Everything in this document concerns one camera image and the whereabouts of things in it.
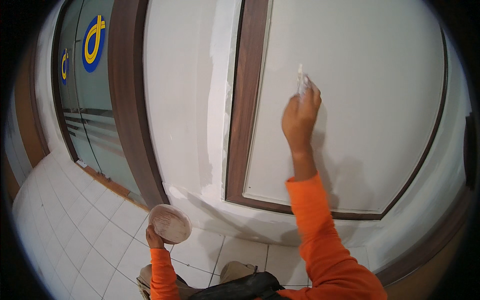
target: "hand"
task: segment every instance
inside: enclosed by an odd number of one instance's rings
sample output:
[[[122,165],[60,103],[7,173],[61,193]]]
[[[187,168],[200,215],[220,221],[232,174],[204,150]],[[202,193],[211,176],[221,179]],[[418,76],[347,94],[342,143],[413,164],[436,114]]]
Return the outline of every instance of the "hand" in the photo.
[[[320,90],[310,82],[310,87],[305,91],[303,98],[298,94],[294,95],[285,108],[282,130],[294,159],[296,156],[312,154],[310,141],[321,103]]]
[[[165,249],[162,238],[155,233],[155,229],[152,224],[148,225],[145,234],[150,249]]]

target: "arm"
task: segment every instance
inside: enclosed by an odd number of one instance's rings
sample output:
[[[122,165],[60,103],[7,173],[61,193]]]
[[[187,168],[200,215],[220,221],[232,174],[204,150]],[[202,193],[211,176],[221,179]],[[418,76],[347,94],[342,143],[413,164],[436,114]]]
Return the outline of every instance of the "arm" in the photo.
[[[170,252],[165,249],[163,240],[155,233],[153,225],[147,227],[146,239],[152,255],[150,299],[180,300],[178,287],[175,284],[177,275],[173,270]]]
[[[286,186],[302,235],[300,255],[306,262],[312,288],[285,290],[281,294],[292,299],[297,299],[294,296],[298,293],[307,299],[321,296],[325,299],[386,299],[380,281],[350,256],[334,227],[310,144],[321,101],[320,91],[312,84],[302,99],[299,96],[290,99],[282,119],[295,170],[295,177],[289,179]]]

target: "wooden door frame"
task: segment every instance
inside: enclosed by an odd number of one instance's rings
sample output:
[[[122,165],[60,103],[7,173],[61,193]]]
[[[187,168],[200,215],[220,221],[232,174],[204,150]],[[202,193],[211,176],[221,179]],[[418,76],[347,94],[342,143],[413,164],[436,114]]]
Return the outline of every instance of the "wooden door frame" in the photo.
[[[74,162],[73,147],[63,116],[59,86],[61,25],[72,0],[60,9],[52,47],[52,89],[57,120]],[[112,110],[125,158],[143,199],[151,209],[169,204],[155,159],[144,96],[143,43],[148,0],[115,0],[108,26],[108,82]]]
[[[245,0],[239,20],[238,49],[233,85],[233,104],[227,161],[226,201],[253,208],[293,214],[289,205],[255,200],[243,196],[250,145],[253,137],[257,96],[264,47],[264,33],[267,22],[268,0]],[[446,100],[448,59],[446,39],[440,27],[444,53],[444,81],[439,110],[427,145],[407,182],[381,214],[332,212],[337,220],[380,220],[398,202],[413,182],[432,147],[440,126]]]

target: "tiled floor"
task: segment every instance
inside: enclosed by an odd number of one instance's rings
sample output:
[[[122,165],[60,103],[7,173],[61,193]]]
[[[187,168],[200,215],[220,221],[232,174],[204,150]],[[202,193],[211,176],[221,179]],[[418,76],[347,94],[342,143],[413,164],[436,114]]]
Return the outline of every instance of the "tiled floor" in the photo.
[[[56,299],[142,299],[135,282],[150,263],[147,212],[93,180],[65,154],[50,154],[33,170],[13,214],[34,269]],[[294,247],[194,228],[187,241],[167,248],[175,271],[195,288],[217,284],[232,260],[257,265],[286,288],[311,284]],[[365,248],[350,250],[368,268]]]

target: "person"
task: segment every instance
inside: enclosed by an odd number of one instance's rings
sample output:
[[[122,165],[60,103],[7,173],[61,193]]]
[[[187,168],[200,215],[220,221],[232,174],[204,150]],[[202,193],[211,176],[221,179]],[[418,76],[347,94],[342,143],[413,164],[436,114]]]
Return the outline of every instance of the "person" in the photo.
[[[294,177],[288,179],[285,185],[301,235],[300,255],[306,262],[312,287],[281,289],[277,293],[292,300],[386,299],[386,292],[378,278],[350,256],[334,227],[311,146],[321,102],[319,89],[310,82],[302,97],[297,94],[290,99],[282,118],[282,129],[294,167]],[[142,269],[139,284],[149,284],[151,300],[184,300],[201,291],[187,286],[176,277],[169,252],[152,226],[147,228],[146,238],[151,248],[152,264]],[[220,283],[252,273],[254,266],[230,262],[221,272]]]

